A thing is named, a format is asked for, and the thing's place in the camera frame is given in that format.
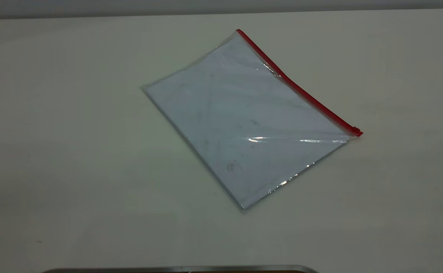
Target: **white table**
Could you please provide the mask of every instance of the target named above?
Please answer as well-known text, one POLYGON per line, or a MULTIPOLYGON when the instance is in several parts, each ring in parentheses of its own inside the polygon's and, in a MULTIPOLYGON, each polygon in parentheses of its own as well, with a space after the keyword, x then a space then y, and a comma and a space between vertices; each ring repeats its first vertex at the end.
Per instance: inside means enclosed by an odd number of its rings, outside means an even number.
POLYGON ((443 10, 0 20, 0 273, 443 273, 443 10), (139 86, 241 28, 364 135, 242 213, 139 86))

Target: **metal edge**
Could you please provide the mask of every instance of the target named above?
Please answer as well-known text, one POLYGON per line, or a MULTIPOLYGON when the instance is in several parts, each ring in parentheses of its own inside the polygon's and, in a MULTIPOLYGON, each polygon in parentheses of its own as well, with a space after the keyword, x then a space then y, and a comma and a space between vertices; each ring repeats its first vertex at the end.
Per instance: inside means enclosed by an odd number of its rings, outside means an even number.
POLYGON ((299 271, 318 273, 302 265, 263 265, 263 266, 182 266, 146 268, 55 268, 43 273, 160 273, 160 272, 200 272, 200 271, 299 271))

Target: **plastic pouch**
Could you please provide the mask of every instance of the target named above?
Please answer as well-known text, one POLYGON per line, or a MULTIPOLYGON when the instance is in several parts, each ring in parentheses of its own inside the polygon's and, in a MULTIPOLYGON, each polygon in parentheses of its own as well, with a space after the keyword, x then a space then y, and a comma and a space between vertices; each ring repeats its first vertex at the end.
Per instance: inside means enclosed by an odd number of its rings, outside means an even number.
POLYGON ((362 134, 241 30, 142 89, 242 209, 362 134))

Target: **zipper track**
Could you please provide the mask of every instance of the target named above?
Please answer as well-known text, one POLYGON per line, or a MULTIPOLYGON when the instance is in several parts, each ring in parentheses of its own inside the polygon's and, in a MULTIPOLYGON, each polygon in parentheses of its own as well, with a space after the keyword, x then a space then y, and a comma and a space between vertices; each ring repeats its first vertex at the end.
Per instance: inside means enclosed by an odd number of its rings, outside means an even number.
POLYGON ((303 96, 306 100, 308 100, 311 104, 314 105, 314 107, 317 107, 317 109, 319 109, 320 111, 322 111, 324 114, 326 114, 326 116, 328 116, 329 118, 333 119, 333 121, 335 121, 336 123, 338 123, 341 127, 343 127, 344 129, 350 131, 351 133, 354 133, 357 137, 359 137, 360 135, 362 135, 362 131, 360 131, 360 129, 351 126, 350 124, 348 124, 346 121, 344 121, 342 118, 340 118, 338 115, 336 115, 335 113, 333 113, 331 110, 329 110, 328 108, 326 108, 324 105, 322 105, 321 102, 317 101, 317 99, 313 98, 311 95, 309 95, 308 92, 304 91, 303 88, 300 88, 299 85, 297 85, 296 83, 294 83, 291 79, 289 79, 288 76, 286 76, 286 74, 284 74, 284 72, 281 71, 281 69, 279 67, 277 67, 277 65, 270 60, 269 57, 267 57, 267 55, 265 55, 265 53, 247 36, 247 34, 245 34, 243 31, 241 31, 240 29, 237 30, 237 33, 240 34, 240 36, 242 36, 242 38, 253 48, 253 50, 255 50, 260 57, 262 57, 262 59, 264 59, 265 62, 267 62, 267 64, 269 66, 272 67, 272 69, 277 72, 281 78, 290 86, 292 87, 294 90, 296 90, 301 96, 303 96))

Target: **gray wall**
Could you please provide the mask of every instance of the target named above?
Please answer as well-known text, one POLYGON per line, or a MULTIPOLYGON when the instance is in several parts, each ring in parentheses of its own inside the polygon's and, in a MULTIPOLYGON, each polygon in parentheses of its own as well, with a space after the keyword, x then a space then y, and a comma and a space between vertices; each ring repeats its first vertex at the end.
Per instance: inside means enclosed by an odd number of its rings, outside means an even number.
POLYGON ((443 0, 0 0, 0 19, 443 8, 443 0))

